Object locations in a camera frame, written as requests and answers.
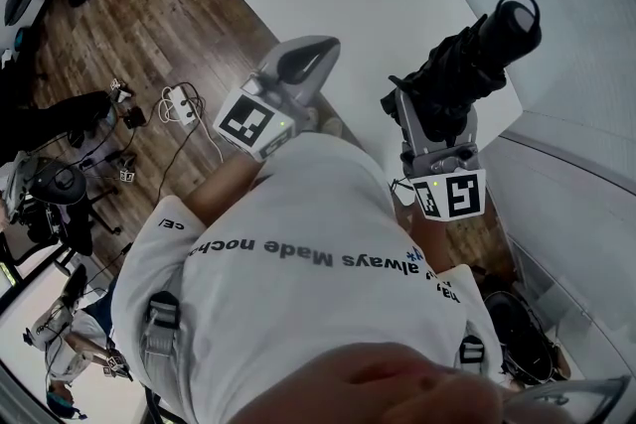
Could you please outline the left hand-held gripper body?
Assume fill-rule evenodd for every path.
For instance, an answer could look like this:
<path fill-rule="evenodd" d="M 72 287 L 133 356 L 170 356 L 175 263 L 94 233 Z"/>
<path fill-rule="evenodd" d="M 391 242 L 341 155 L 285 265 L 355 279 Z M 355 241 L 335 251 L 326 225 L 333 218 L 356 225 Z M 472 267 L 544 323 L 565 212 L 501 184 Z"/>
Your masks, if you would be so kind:
<path fill-rule="evenodd" d="M 304 67 L 262 63 L 229 93 L 213 127 L 256 162 L 263 162 L 310 123 L 308 102 L 317 90 L 317 61 Z"/>

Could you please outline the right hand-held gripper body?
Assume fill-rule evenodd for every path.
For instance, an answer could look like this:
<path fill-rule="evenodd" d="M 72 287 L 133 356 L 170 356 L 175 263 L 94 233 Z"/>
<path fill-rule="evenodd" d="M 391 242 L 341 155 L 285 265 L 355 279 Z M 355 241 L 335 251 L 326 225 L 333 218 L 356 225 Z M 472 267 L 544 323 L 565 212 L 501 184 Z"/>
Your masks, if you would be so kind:
<path fill-rule="evenodd" d="M 403 142 L 400 158 L 407 186 L 425 218 L 454 221 L 484 213 L 486 171 L 474 142 L 418 155 Z"/>

